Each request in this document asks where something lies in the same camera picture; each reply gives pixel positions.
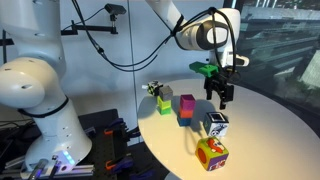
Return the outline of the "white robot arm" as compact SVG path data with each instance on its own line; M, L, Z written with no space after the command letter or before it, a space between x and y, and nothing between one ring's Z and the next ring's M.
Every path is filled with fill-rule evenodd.
M236 54L240 12L210 8L201 19L185 20L172 0L145 0L171 31L180 48L216 55L223 69L246 66ZM0 0L0 24L13 39L18 57L0 68L0 101L30 116L41 136L27 150L22 179L76 176L92 142L84 132L60 79L66 71L61 42L59 0Z

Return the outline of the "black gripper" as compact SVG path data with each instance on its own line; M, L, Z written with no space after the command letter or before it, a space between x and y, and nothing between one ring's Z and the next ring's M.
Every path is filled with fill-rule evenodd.
M226 108L226 102L232 101L234 96L234 82L238 82L241 75L238 71L233 72L230 68L222 70L217 76L205 78L204 89L206 90L206 99L212 100L213 91L220 97L219 109Z

